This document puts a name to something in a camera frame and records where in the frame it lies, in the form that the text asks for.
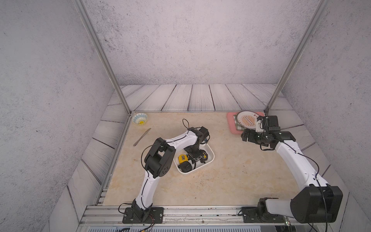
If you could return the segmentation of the black yellow tape measure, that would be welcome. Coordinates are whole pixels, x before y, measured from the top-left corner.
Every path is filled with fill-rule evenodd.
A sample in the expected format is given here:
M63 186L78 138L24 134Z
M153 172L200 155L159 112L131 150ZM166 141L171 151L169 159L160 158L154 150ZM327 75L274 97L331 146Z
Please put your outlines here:
M202 157L200 158L200 162L206 163L207 160L208 160L208 154L204 151L202 154Z

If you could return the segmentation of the white plastic storage box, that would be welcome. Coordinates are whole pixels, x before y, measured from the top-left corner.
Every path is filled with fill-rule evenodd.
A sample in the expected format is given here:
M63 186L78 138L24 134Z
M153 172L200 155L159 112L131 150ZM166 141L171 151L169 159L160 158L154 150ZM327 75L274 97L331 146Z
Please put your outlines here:
M180 152L177 152L174 156L173 162L177 168L177 170L183 174L183 175L188 175L191 174L200 168L204 167L205 165L211 164L214 159L215 159L215 154L211 147L208 144L200 145L200 150L204 151L203 157L195 162L193 157L187 153L185 150L181 150ZM188 172L184 172L179 165L181 165L181 162L188 162L191 169Z

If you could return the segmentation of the large black tape measure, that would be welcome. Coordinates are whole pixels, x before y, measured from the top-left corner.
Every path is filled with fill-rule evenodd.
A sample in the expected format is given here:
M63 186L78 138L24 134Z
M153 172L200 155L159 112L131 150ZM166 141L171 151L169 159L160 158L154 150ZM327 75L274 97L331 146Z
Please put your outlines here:
M191 172L193 170L193 166L189 161L184 161L184 162L182 162L181 164L178 165L178 169L182 173L188 173L188 172Z

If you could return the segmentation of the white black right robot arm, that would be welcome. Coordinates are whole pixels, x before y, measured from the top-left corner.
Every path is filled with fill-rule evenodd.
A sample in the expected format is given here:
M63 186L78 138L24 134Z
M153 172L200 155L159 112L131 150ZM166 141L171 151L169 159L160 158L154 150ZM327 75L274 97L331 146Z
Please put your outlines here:
M291 200L261 198L256 207L259 220L268 222L277 217L294 218L299 223L333 223L336 221L343 192L330 185L313 167L312 158L305 156L295 137L282 131L277 116L260 116L255 129L245 129L241 134L244 142L260 146L262 151L276 151L292 172L299 193Z

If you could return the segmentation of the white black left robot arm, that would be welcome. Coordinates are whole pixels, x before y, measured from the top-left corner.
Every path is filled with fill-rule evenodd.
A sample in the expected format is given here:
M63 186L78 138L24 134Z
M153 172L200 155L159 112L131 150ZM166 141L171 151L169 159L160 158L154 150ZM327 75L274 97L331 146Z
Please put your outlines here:
M183 173L191 172L197 168L198 163L207 162L209 155L203 147L207 145L209 139L210 134L205 127L190 127L185 133L169 140L159 137L150 146L143 164L145 179L131 206L141 221L148 218L159 180L169 172L176 152L178 150L186 152L185 157L188 160L181 159L178 168Z

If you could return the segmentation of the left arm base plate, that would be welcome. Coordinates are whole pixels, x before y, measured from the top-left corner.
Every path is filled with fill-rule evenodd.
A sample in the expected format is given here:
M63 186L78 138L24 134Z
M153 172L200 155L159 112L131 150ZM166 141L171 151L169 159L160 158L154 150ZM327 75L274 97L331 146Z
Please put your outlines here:
M125 209L122 223L123 224L161 224L163 222L164 208L152 207L147 210Z

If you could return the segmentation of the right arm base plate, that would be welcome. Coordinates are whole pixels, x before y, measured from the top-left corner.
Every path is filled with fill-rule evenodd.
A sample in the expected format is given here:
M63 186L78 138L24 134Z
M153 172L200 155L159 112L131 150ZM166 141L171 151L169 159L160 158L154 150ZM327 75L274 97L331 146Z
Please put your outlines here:
M285 223L281 215L268 213L258 207L242 207L240 212L244 223Z

